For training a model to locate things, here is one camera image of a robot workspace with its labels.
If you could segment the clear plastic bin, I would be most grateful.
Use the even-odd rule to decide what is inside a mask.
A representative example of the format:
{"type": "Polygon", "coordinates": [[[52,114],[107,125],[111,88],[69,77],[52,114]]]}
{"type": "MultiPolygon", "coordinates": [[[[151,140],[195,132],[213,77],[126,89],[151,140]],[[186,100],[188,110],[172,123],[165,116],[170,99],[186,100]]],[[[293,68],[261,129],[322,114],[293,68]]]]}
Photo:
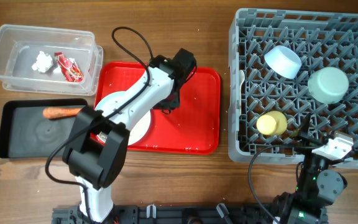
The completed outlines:
{"type": "Polygon", "coordinates": [[[5,24],[0,27],[0,81],[4,89],[92,96],[96,93],[103,63],[103,49],[89,31],[5,24]],[[75,61],[83,74],[80,82],[68,82],[57,61],[44,73],[35,67],[43,52],[61,52],[75,61]]]}

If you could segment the yellow cup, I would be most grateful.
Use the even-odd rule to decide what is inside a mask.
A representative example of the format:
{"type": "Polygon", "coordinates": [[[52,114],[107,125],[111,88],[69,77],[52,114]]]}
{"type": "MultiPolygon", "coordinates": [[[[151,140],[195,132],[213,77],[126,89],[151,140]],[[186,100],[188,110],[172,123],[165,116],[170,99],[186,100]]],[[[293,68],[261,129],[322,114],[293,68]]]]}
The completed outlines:
{"type": "Polygon", "coordinates": [[[281,135],[287,130],[288,121],[279,111],[270,111],[257,120],[257,130],[263,135],[281,135]]]}

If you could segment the red plastic tray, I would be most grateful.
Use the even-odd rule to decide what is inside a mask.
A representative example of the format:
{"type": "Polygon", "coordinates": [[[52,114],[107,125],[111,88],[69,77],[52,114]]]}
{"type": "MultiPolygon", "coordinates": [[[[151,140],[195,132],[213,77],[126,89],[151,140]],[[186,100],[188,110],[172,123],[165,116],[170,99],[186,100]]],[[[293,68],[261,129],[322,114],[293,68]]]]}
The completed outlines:
{"type": "MultiPolygon", "coordinates": [[[[94,103],[117,91],[126,91],[144,73],[138,63],[110,62],[102,69],[94,103]]],[[[210,154],[219,144],[221,77],[199,67],[180,90],[180,107],[170,114],[150,112],[145,136],[128,146],[133,151],[210,154]]]]}

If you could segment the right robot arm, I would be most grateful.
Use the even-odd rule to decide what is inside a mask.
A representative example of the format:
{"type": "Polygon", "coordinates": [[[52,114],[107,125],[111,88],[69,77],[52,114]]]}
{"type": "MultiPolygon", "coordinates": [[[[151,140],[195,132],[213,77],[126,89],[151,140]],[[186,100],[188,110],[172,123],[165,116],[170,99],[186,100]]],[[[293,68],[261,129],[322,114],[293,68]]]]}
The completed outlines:
{"type": "Polygon", "coordinates": [[[353,138],[339,131],[325,135],[322,141],[309,134],[311,113],[290,136],[300,145],[284,144],[284,148],[296,149],[304,159],[296,167],[296,187],[293,193],[277,195],[267,208],[259,200],[251,179],[252,166],[256,158],[268,146],[257,152],[249,163],[248,183],[252,195],[272,223],[323,223],[326,221],[326,207],[334,203],[347,187],[346,178],[329,168],[343,162],[352,154],[353,138]]]}

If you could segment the food scraps on plate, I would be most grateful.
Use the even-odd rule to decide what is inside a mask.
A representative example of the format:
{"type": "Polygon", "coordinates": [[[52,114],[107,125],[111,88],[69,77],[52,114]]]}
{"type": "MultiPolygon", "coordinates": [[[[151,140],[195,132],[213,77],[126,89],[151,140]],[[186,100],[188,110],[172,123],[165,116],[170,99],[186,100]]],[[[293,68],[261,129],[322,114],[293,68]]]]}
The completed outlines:
{"type": "Polygon", "coordinates": [[[107,140],[107,136],[103,133],[103,132],[100,132],[98,134],[98,138],[102,141],[102,142],[106,142],[107,140]]]}

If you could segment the white plastic spoon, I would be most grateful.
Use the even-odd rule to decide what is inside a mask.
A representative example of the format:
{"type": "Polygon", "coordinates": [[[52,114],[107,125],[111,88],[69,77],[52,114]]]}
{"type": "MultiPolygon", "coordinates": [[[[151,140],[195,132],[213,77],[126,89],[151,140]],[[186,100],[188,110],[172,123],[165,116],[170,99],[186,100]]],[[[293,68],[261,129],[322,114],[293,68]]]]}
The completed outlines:
{"type": "Polygon", "coordinates": [[[239,114],[241,114],[241,108],[242,108],[242,85],[245,81],[245,73],[243,70],[239,70],[239,85],[238,85],[238,102],[237,102],[237,109],[239,110],[239,114]]]}

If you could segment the green bowl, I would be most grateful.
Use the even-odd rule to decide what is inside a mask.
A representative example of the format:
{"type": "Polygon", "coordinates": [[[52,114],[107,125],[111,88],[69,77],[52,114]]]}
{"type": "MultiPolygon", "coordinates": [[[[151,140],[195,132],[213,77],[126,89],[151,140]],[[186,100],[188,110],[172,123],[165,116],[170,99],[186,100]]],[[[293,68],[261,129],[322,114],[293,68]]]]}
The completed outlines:
{"type": "Polygon", "coordinates": [[[308,90],[320,103],[334,104],[341,101],[349,89],[349,79],[340,69],[326,67],[310,75],[308,90]]]}

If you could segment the white tissue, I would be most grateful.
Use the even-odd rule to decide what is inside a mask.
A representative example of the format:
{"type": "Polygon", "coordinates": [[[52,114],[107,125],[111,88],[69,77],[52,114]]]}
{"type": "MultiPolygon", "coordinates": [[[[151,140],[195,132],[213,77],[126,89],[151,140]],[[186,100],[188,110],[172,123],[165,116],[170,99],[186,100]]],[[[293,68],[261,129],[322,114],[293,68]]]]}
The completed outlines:
{"type": "Polygon", "coordinates": [[[32,70],[40,73],[46,73],[53,66],[53,59],[49,54],[40,51],[36,62],[32,65],[32,70]]]}

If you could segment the light blue plate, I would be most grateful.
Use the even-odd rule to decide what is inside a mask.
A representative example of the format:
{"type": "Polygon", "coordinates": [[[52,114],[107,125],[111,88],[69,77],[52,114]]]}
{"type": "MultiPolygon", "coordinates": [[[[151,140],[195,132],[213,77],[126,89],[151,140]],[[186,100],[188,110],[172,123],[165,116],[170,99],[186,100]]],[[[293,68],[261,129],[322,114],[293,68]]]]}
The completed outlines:
{"type": "MultiPolygon", "coordinates": [[[[122,95],[124,95],[125,91],[117,91],[105,96],[99,103],[96,104],[95,110],[103,111],[103,116],[108,115],[111,113],[111,106],[112,103],[116,100],[120,99],[122,95]]],[[[134,126],[132,129],[128,145],[133,145],[136,142],[140,141],[149,130],[151,124],[151,112],[148,111],[134,126]]]]}

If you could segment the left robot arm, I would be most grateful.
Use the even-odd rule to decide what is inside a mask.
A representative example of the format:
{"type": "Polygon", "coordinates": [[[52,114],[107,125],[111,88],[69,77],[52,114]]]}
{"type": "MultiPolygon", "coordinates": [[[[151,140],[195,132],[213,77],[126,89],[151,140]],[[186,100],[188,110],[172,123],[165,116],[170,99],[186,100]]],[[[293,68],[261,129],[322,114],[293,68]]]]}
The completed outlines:
{"type": "Polygon", "coordinates": [[[151,56],[141,66],[144,74],[109,114],[80,109],[68,139],[49,155],[46,175],[81,190],[77,207],[53,210],[53,223],[116,223],[111,184],[124,166],[130,132],[151,109],[170,113],[179,107],[180,88],[197,70],[194,54],[185,49],[173,58],[151,56]]]}

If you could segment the red snack wrapper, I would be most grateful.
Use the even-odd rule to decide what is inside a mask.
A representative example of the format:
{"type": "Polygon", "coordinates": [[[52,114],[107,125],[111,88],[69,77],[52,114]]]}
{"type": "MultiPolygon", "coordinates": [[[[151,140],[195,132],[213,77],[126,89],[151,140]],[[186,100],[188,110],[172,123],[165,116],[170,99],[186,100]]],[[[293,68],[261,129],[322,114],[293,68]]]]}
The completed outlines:
{"type": "Polygon", "coordinates": [[[79,83],[83,80],[83,74],[75,59],[66,58],[62,52],[56,52],[54,56],[67,82],[79,83]]]}

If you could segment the black tray bin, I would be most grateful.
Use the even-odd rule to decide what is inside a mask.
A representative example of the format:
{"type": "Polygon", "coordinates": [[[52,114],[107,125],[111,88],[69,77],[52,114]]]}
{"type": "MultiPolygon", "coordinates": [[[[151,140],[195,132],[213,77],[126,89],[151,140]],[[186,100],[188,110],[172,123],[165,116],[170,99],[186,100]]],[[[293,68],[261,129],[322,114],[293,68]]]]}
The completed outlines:
{"type": "Polygon", "coordinates": [[[82,98],[7,102],[1,117],[0,158],[48,157],[69,137],[74,119],[49,120],[43,116],[43,110],[49,107],[83,108],[87,105],[82,98]]]}

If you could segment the light blue bowl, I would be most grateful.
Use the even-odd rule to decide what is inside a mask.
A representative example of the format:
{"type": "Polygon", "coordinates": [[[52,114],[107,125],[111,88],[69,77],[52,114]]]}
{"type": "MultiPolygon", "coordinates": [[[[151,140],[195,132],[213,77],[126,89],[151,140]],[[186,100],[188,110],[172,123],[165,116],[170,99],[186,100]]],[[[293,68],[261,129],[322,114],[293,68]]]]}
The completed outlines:
{"type": "Polygon", "coordinates": [[[287,79],[294,79],[302,65],[299,56],[282,45],[278,45],[267,52],[264,59],[275,73],[287,79]]]}

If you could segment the orange carrot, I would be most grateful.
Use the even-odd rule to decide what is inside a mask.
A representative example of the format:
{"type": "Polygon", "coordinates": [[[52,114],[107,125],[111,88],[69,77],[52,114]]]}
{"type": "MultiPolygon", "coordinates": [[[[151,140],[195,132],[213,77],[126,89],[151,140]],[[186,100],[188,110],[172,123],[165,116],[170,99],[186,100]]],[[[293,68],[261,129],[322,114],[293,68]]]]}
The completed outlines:
{"type": "Polygon", "coordinates": [[[76,116],[82,108],[57,108],[50,107],[43,110],[43,116],[46,119],[61,119],[76,116]]]}

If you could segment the grey-blue dishwasher rack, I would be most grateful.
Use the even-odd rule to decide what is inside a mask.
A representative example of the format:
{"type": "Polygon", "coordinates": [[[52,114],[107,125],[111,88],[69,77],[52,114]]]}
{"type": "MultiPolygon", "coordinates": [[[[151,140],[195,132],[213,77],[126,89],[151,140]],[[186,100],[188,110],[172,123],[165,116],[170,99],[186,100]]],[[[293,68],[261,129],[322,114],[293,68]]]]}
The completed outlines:
{"type": "Polygon", "coordinates": [[[322,139],[335,131],[350,134],[353,156],[340,163],[358,169],[358,14],[273,9],[239,9],[229,28],[228,65],[231,97],[228,109],[228,154],[247,163],[262,149],[255,162],[296,164],[303,156],[292,148],[291,134],[311,113],[309,135],[322,139]],[[302,65],[294,79],[275,73],[264,55],[282,45],[294,51],[302,65]],[[326,67],[342,70],[349,79],[344,98],[331,105],[316,101],[308,91],[309,76],[326,67]],[[237,109],[239,70],[245,73],[241,114],[237,109]],[[281,135],[263,135],[257,120],[279,111],[288,121],[281,135]]]}

